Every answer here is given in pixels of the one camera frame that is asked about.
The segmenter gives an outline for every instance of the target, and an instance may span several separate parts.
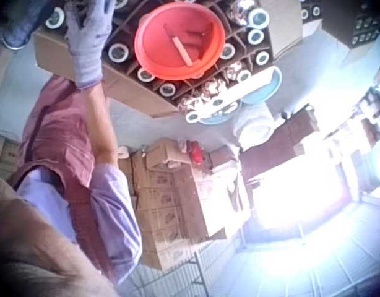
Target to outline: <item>purple long-sleeve shirt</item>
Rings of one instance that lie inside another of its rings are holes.
[[[33,204],[64,236],[76,243],[69,204],[59,191],[54,173],[39,167],[26,175],[17,193]],[[91,206],[103,243],[122,282],[137,265],[142,254],[125,175],[115,166],[96,165],[90,181]]]

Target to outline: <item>red object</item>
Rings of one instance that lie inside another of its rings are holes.
[[[188,67],[176,48],[177,37],[191,58]],[[223,50],[225,30],[220,19],[199,4],[169,3],[152,11],[135,36],[135,54],[149,73],[164,80],[196,77],[210,69]]]
[[[202,150],[198,144],[198,141],[189,142],[190,158],[191,161],[197,165],[202,164]]]
[[[59,135],[58,140],[52,135]],[[87,185],[94,157],[82,94],[74,83],[54,75],[44,86],[25,125],[19,155],[20,167],[9,178],[9,184],[17,189],[24,176],[39,166],[54,171],[64,184],[64,198],[81,250],[106,277],[117,281],[90,203]]]

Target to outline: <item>sleeve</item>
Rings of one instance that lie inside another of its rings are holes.
[[[98,230],[120,283],[132,272],[142,254],[142,240],[127,179],[117,167],[97,164],[92,173],[90,190]]]

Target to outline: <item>hand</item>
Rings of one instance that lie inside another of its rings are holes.
[[[89,0],[83,23],[74,0],[69,0],[65,5],[67,44],[76,85],[81,90],[102,81],[101,56],[111,32],[115,3],[116,0]]]

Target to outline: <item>stacked cardboard boxes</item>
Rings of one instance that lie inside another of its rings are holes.
[[[243,225],[244,215],[234,213],[227,183],[211,174],[208,153],[202,165],[187,164],[188,156],[167,139],[147,152],[145,157],[140,151],[132,156],[137,196],[132,204],[142,232],[143,264],[170,269],[189,259],[214,234],[220,232],[217,239],[226,239]],[[167,160],[180,162],[180,168],[166,172],[161,165]],[[242,204],[249,210],[247,201]]]
[[[176,171],[174,181],[189,238],[209,237],[224,227],[229,203],[225,184],[195,165]]]
[[[7,180],[17,170],[19,143],[0,136],[0,177]]]
[[[134,178],[132,177],[132,162],[131,158],[119,159],[118,168],[124,173],[127,178],[128,191],[131,196],[134,195]]]
[[[162,138],[147,148],[147,169],[159,172],[174,172],[183,164],[190,164],[188,153],[182,153],[177,141]]]
[[[150,171],[138,151],[132,156],[134,190],[132,201],[142,233],[142,263],[168,270],[191,257],[181,208],[173,193],[173,175]]]
[[[306,108],[278,127],[271,138],[240,155],[246,182],[285,162],[304,155],[304,143],[319,136],[313,111]]]

